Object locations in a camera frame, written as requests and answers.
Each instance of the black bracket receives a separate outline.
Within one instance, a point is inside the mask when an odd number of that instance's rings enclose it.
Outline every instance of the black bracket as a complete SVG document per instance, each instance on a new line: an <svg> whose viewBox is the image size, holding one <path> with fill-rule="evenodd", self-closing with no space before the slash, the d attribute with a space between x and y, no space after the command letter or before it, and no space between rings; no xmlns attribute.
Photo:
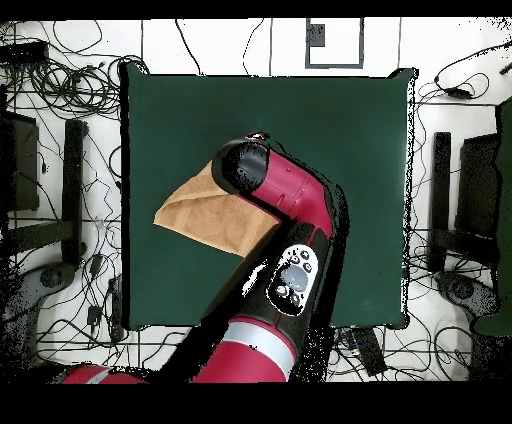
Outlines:
<svg viewBox="0 0 512 424"><path fill-rule="evenodd" d="M66 120L62 179L62 220L9 230L11 254L61 242L62 262L78 267L86 249L82 243L82 154L87 123Z"/></svg>

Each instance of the white control panel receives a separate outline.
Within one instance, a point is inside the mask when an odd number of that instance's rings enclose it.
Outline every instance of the white control panel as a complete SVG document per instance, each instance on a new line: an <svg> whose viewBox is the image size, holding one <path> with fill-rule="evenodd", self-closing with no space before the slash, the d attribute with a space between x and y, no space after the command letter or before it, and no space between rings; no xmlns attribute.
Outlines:
<svg viewBox="0 0 512 424"><path fill-rule="evenodd" d="M318 259L304 244L288 247L281 257L267 287L267 298L281 313L299 315L304 309L316 275Z"/></svg>

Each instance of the green table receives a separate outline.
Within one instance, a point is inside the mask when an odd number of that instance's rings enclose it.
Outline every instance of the green table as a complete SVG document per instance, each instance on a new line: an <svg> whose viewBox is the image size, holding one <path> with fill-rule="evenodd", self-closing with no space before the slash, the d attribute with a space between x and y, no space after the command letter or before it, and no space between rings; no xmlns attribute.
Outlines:
<svg viewBox="0 0 512 424"><path fill-rule="evenodd" d="M167 197L223 143L252 130L270 133L345 191L351 230L333 323L403 326L413 70L380 79L144 75L133 64L126 70L131 328L197 324L241 261L152 222Z"/></svg>
<svg viewBox="0 0 512 424"><path fill-rule="evenodd" d="M497 289L502 306L496 315L478 319L475 330L487 336L512 336L512 98L496 108L496 124L501 136L496 157L502 179L496 238L500 252Z"/></svg>

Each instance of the white floor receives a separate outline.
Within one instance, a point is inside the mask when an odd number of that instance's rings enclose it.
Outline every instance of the white floor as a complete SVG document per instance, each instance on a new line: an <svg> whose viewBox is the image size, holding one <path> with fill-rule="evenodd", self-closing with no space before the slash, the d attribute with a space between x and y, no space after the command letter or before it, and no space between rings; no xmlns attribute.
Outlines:
<svg viewBox="0 0 512 424"><path fill-rule="evenodd" d="M353 25L353 22L348 22L350 19L343 21L343 19L312 18L312 23L326 23L325 49L333 52L332 61L338 61L335 63L343 60L350 61L349 56L353 57L353 52L359 42L358 34L354 34L353 31L352 35L344 37L343 42L336 39L336 34L344 33L345 26ZM247 69L247 73L260 76L365 75L387 77L397 67L415 67L419 69L419 79L416 83L418 100L420 100L420 95L435 89L435 86L430 84L418 93L421 86L432 83L441 68L484 47L508 41L512 30L509 23L499 18L366 18L365 58L362 69L305 69L305 18L191 19L179 22L188 46L200 66L200 71L206 75L242 75L246 73L245 69ZM101 41L82 52L82 54L90 56L74 54L64 56L52 48L51 57L64 63L69 60L79 67L98 66L100 62L105 62L106 65L101 69L106 69L113 58L98 56L99 54L118 56L131 54L142 56L152 74L198 73L194 61L184 47L174 20L98 21L98 25L102 32ZM246 49L248 39L257 26L258 28L254 31ZM57 22L55 26L51 21L42 24L25 22L16 26L16 36L18 41L20 41L20 37L49 39L61 51L66 51L66 47L69 50L77 51L98 41L100 32L94 21ZM317 63L322 61L325 63L331 59L327 57L329 54L325 52L312 53L312 61L314 58ZM416 117L417 144L415 148L421 147L421 144L424 143L422 149L424 166L419 154L416 155L413 185L429 178L430 143L435 132L449 131L452 133L451 167L452 170L457 170L459 168L458 148L462 146L464 139L496 131L493 106L512 96L512 72L501 76L499 71L511 61L512 52L510 50L492 51L489 54L454 65L441 75L440 84L446 87L460 84L475 73L485 73L489 78L490 86L484 96L473 101L455 102L446 96L440 96L418 109L425 131L422 130L418 117ZM482 76L477 76L474 81L470 82L477 94L485 89L485 79ZM23 89L31 90L29 85ZM59 147L60 150L63 148L64 122L48 109L34 110L34 107L43 105L44 103L38 95L30 92L18 94L15 104L18 113L32 116L38 121L40 142L45 146L40 146L40 152L47 165L47 172L45 174L40 172L38 180L47 191L57 215L60 215L62 161L58 157L58 151ZM11 104L11 109L14 110L14 104ZM73 117L70 113L60 113L60 115ZM83 224L83 238L90 247L85 259L90 256L98 236L103 240L104 235L107 234L108 240L112 244L110 246L105 243L102 249L102 253L105 255L112 253L112 263L108 263L105 273L94 284L96 296L102 299L101 293L105 292L108 279L115 274L118 275L122 269L121 257L116 254L119 252L117 248L121 245L121 224L118 222L121 214L121 198L119 190L115 186L117 178L109 172L106 166L111 152L120 145L119 124L115 120L100 116L91 116L85 120L89 124L90 137L85 139L84 146L87 160L84 162L83 168L84 183L87 185L98 180L90 185L88 191L84 192L86 200L84 219L95 221ZM113 156L112 168L115 173L120 173L119 151ZM455 172L452 174L454 193L457 183L458 174ZM416 228L425 229L427 228L426 212L429 186L423 184L416 187L415 190L418 190L418 196L414 200L418 219ZM40 192L39 195L41 205L38 211L18 213L18 226L40 223L43 219L53 219L51 207L44 193ZM455 210L456 197L453 194L450 207L451 225L453 225ZM413 237L412 249L420 245L422 245L421 239ZM33 253L24 262L23 269L28 270L48 261L58 260L59 255L59 245L45 247ZM447 261L447 267L450 266L453 266L453 263ZM414 274L414 276L420 275L423 275L421 270ZM482 275L482 279L490 284L488 276L485 274ZM89 334L90 331L86 327L89 303L84 300L82 284L84 283L80 273L70 288L46 301L45 308L50 309L42 311L38 323L38 329L42 335L47 332L39 343L41 356L51 357L53 360L64 363L92 361L113 365L117 362L117 365L158 369L172 353L174 349L172 345L177 343L181 337L169 334L172 331L183 332L186 329L150 327L140 333L131 333L125 343L118 347L119 354L116 349L106 347L87 349L87 337L77 331L77 329L83 329L86 334ZM433 347L428 342L427 330L430 332L430 337L433 337L443 327L456 325L467 328L468 325L462 310L442 300L435 290L427 288L430 284L431 281L428 277L411 284L408 307L413 316L411 316L411 324L407 329L396 332L376 330L385 351L388 366L409 373L397 373L395 370L390 370L385 374L385 379L446 379L439 370L432 353ZM88 299L93 302L90 293ZM59 302L66 303L52 307ZM77 329L63 322L52 327L58 319L72 320ZM106 328L106 322L103 321L93 337L108 343L109 337ZM445 331L440 336L438 344L446 351L458 350L469 357L471 342L461 332ZM336 355L333 353L333 361L336 359ZM366 376L357 358L347 356L346 359L339 361L337 369L333 365L332 370L336 369L339 374L333 375L331 381L375 380L375 378L369 379ZM442 366L452 379L465 379L466 371L463 366L457 364L454 359L447 360L446 356L443 356L442 359L447 362L446 364L442 363ZM343 374L344 371L353 371L354 367L360 370L360 376L355 372Z"/></svg>

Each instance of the black stand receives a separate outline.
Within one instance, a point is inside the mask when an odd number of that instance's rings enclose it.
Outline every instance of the black stand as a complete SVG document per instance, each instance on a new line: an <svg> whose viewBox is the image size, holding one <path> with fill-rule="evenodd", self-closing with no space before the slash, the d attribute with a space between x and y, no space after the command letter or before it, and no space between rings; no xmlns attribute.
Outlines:
<svg viewBox="0 0 512 424"><path fill-rule="evenodd" d="M495 269L499 259L499 182L494 165L498 136L491 134L464 142L455 230L448 230L450 144L450 133L434 135L426 268L432 273L444 271L446 252L450 250Z"/></svg>
<svg viewBox="0 0 512 424"><path fill-rule="evenodd" d="M82 243L82 152L87 124L66 121L62 180L62 221L9 230L7 240L15 255L61 242L62 261L78 268L85 250Z"/></svg>

